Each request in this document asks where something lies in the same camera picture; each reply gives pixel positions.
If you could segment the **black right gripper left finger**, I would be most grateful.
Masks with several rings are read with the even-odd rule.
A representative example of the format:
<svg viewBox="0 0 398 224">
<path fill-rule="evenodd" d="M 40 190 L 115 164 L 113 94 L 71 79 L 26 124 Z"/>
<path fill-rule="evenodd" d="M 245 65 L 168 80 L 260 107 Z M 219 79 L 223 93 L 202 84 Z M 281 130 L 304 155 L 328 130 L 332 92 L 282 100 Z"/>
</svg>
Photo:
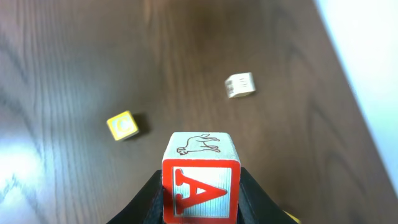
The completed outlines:
<svg viewBox="0 0 398 224">
<path fill-rule="evenodd" d="M 157 170 L 134 198 L 107 224 L 164 224 L 161 170 Z"/>
</svg>

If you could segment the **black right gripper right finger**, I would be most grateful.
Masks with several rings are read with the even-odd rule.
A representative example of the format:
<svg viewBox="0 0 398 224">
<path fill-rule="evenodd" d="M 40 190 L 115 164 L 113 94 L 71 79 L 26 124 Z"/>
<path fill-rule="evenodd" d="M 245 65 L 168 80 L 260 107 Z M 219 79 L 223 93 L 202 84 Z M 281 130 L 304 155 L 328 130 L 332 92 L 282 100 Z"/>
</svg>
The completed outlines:
<svg viewBox="0 0 398 224">
<path fill-rule="evenodd" d="M 254 177 L 241 168 L 238 224 L 297 224 L 266 194 Z"/>
</svg>

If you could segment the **red letter A block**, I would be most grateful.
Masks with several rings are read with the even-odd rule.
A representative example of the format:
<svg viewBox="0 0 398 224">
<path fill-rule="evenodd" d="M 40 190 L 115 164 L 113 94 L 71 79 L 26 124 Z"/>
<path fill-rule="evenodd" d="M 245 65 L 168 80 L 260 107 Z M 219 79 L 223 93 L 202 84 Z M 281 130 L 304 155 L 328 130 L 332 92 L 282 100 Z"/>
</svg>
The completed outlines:
<svg viewBox="0 0 398 224">
<path fill-rule="evenodd" d="M 166 223 L 236 223 L 241 163 L 231 136 L 175 132 L 162 159 Z"/>
</svg>

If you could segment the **yellow C block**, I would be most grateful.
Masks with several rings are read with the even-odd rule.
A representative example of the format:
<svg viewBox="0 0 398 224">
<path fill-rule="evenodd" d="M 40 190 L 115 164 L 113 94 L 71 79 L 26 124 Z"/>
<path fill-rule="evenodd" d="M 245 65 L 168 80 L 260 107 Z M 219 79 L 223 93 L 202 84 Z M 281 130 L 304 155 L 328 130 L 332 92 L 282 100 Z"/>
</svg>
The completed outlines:
<svg viewBox="0 0 398 224">
<path fill-rule="evenodd" d="M 115 141 L 127 139 L 139 132 L 139 127 L 130 111 L 124 111 L 106 121 Z"/>
</svg>

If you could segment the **white plain face block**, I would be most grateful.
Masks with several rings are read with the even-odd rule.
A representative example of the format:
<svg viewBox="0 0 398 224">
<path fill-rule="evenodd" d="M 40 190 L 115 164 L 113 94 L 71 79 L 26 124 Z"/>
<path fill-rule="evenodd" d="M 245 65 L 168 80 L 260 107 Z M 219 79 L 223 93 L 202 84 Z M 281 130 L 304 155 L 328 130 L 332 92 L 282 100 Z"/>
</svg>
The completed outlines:
<svg viewBox="0 0 398 224">
<path fill-rule="evenodd" d="M 224 85 L 228 98 L 247 96 L 256 91 L 251 72 L 233 74 L 225 80 Z"/>
</svg>

